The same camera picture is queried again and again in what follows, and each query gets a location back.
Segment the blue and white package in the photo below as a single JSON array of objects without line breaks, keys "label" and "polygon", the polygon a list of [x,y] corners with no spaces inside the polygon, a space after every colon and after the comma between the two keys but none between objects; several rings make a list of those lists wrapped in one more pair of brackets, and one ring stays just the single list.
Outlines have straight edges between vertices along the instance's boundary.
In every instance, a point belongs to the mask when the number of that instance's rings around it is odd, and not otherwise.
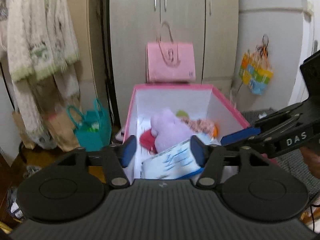
[{"label": "blue and white package", "polygon": [[163,151],[142,163],[142,179],[186,179],[201,173],[190,150],[190,140]]}]

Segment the pink storage box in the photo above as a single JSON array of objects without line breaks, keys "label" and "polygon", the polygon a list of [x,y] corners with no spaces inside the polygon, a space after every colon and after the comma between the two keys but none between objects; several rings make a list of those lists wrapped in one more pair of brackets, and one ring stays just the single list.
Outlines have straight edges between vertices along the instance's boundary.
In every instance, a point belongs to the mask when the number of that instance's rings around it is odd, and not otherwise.
[{"label": "pink storage box", "polygon": [[191,119],[213,120],[219,129],[218,140],[225,135],[240,131],[249,123],[223,94],[212,85],[199,84],[141,84],[133,89],[125,126],[124,139],[137,137],[137,150],[129,166],[124,169],[130,183],[140,179],[141,164],[151,157],[139,144],[140,135],[151,128],[151,116],[163,108],[176,113],[186,111]]}]

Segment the wardrobe door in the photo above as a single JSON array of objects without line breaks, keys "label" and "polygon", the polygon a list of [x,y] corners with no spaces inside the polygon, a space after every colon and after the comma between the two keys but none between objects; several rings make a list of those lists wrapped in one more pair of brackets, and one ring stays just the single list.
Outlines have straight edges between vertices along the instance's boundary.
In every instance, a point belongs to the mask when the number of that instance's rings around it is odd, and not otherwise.
[{"label": "wardrobe door", "polygon": [[[205,0],[161,0],[161,22],[169,23],[173,40],[193,43],[197,83],[201,83],[203,69],[204,6]],[[165,27],[161,40],[169,41]]]},{"label": "wardrobe door", "polygon": [[238,19],[238,0],[206,0],[204,79],[233,76]]},{"label": "wardrobe door", "polygon": [[159,0],[110,0],[112,67],[122,126],[134,85],[146,82],[146,46],[156,41],[159,4]]}]

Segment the stuffed toy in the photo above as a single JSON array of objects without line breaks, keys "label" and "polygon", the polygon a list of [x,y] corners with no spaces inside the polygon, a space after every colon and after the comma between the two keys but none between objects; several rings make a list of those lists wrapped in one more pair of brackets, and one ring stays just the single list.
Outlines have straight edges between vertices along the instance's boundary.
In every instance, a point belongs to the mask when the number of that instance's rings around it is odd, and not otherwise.
[{"label": "stuffed toy", "polygon": [[194,133],[171,110],[164,109],[151,117],[151,134],[160,153],[190,139]]}]

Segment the red object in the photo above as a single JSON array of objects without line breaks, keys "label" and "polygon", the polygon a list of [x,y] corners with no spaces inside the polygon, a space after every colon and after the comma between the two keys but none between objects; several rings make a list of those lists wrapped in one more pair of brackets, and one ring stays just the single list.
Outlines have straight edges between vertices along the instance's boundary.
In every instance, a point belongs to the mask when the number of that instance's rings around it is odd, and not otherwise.
[{"label": "red object", "polygon": [[151,134],[151,129],[145,131],[141,136],[140,136],[140,144],[143,148],[147,149],[150,152],[153,152],[154,154],[157,154],[156,146],[155,146],[155,140]]}]

